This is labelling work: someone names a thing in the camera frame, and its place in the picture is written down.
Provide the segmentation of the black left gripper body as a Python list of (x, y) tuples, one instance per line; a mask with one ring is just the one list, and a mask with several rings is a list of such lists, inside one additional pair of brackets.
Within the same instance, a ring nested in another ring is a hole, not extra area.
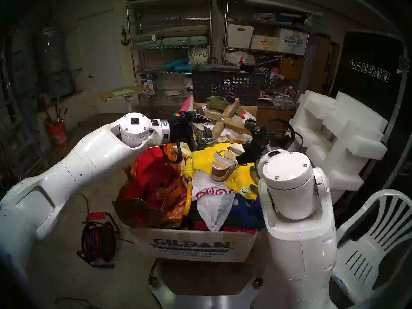
[(173, 119), (169, 120), (170, 138), (169, 143), (182, 142), (188, 145), (190, 151), (197, 150), (197, 143), (194, 138), (192, 121), (194, 112), (180, 111), (174, 113)]

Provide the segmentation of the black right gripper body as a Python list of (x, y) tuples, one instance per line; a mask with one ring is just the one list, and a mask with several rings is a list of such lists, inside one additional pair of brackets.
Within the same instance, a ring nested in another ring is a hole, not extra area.
[(250, 163), (258, 165), (264, 155), (274, 150), (270, 144), (265, 125), (254, 126), (250, 131), (252, 141), (244, 143), (242, 145), (243, 153), (236, 157), (239, 165), (247, 165)]

